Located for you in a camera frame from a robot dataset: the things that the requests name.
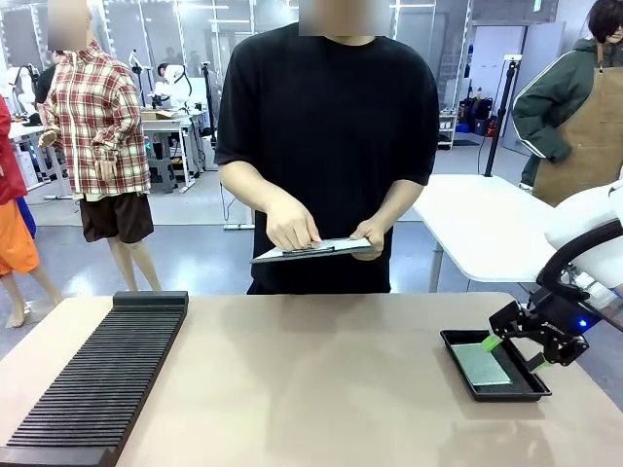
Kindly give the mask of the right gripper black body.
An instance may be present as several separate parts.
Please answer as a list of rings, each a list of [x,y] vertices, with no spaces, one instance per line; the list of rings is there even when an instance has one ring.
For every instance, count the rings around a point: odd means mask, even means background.
[[[531,308],[523,323],[525,330],[534,331],[548,323],[565,336],[584,334],[584,310],[580,302],[560,297],[544,287],[535,289],[530,298]]]

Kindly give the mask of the person's left hand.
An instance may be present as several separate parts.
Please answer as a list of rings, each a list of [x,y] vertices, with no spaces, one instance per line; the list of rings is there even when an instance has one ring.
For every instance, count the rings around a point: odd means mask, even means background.
[[[359,261],[374,261],[382,256],[385,248],[385,234],[387,227],[385,221],[378,216],[373,216],[361,222],[351,239],[366,238],[371,245],[371,249],[367,252],[355,252],[351,256]]]

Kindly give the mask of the person's right hand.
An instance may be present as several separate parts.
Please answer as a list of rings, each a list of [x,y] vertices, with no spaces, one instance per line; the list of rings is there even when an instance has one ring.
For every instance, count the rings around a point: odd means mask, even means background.
[[[309,249],[321,241],[313,217],[305,208],[280,208],[270,212],[267,215],[267,235],[284,251]]]

